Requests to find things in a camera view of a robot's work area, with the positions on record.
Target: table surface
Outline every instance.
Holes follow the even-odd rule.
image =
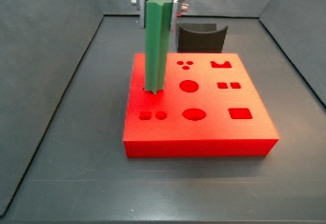
[[[122,150],[137,17],[105,17],[2,221],[324,221],[326,114],[256,19],[228,25],[280,134],[265,157],[138,158]],[[169,51],[176,51],[170,35]]]

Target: red block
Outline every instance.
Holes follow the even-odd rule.
[[[267,155],[279,135],[235,53],[168,53],[164,90],[144,92],[136,53],[122,143],[128,157]]]

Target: black object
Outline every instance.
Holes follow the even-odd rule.
[[[228,26],[182,23],[176,29],[177,52],[221,52]]]

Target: small square hole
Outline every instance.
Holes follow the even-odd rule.
[[[240,89],[239,83],[231,83],[231,88],[235,90]]]
[[[140,120],[149,120],[150,119],[150,112],[140,112],[138,113]]]
[[[228,84],[227,83],[217,83],[217,88],[224,90],[228,88]]]

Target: green block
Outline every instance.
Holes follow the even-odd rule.
[[[145,28],[145,91],[162,90],[169,40],[172,0],[146,1]]]

